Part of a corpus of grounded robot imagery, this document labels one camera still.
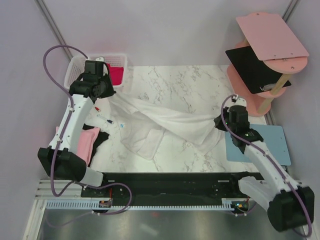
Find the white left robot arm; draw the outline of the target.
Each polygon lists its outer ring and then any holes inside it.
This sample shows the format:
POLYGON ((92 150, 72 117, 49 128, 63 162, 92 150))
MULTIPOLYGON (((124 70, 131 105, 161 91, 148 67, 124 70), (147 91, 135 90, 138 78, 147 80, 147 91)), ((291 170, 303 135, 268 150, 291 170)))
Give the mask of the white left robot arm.
POLYGON ((109 193, 110 185, 101 172, 89 168, 77 156, 77 149, 85 119, 96 100, 116 93, 110 75, 104 72, 107 68, 103 61, 85 61, 84 72, 66 90, 68 103, 57 133, 48 147, 41 147, 37 153, 52 182, 69 180, 89 185, 99 197, 109 193))

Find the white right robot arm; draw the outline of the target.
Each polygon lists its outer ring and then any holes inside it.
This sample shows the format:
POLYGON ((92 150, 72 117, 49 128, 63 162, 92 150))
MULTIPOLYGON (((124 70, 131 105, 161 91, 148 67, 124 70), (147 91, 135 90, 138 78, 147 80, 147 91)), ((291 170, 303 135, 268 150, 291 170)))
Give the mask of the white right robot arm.
POLYGON ((307 226, 306 237, 312 235, 315 194, 309 186, 294 180, 275 160, 263 137, 250 127, 245 106, 223 107, 214 119, 215 128, 230 133, 232 143, 256 166, 267 183, 260 184, 246 176, 229 184, 235 197, 251 197, 266 212, 275 230, 283 232, 307 226))

